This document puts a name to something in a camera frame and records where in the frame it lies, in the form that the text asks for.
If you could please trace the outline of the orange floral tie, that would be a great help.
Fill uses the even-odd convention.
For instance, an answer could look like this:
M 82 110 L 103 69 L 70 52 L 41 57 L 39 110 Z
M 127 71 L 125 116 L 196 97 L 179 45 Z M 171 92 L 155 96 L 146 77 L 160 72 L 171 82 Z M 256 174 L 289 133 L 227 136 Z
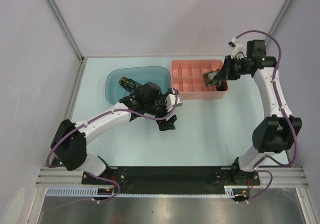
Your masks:
M 204 83 L 205 83 L 204 85 L 206 87 L 209 87 L 209 86 L 219 87 L 221 85 L 221 81 L 214 79 L 214 77 L 218 73 L 219 73 L 219 69 L 204 73 L 203 74 L 203 80 L 204 80 Z

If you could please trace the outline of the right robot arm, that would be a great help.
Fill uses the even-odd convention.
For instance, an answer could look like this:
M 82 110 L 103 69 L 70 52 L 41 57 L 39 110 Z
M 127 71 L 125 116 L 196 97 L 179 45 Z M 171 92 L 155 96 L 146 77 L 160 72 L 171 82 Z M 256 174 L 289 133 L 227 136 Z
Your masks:
M 275 154 L 297 146 L 297 135 L 302 120 L 295 117 L 288 107 L 279 81 L 280 58 L 268 56 L 264 40 L 252 40 L 243 46 L 237 38 L 229 45 L 232 54 L 225 57 L 222 68 L 213 77 L 215 81 L 235 81 L 243 75 L 251 75 L 262 101 L 264 118 L 254 129 L 252 146 L 231 165 L 231 180 L 245 184 L 257 176 L 256 169 L 266 160 L 274 163 Z

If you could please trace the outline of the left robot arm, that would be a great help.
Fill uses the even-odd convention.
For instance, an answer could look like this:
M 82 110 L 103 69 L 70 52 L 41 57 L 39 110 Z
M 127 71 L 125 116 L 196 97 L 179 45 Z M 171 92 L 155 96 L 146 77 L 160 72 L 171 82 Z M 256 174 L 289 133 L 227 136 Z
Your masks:
M 182 98 L 175 88 L 162 93 L 160 86 L 153 82 L 144 85 L 122 78 L 120 85 L 129 91 L 116 104 L 91 119 L 80 122 L 62 121 L 51 143 L 51 151 L 46 160 L 47 167 L 54 168 L 50 158 L 55 155 L 61 166 L 68 171 L 81 169 L 101 184 L 110 179 L 107 163 L 99 156 L 87 152 L 87 145 L 109 129 L 131 122 L 138 117 L 156 121 L 160 131 L 174 130 L 176 107 L 181 106 Z

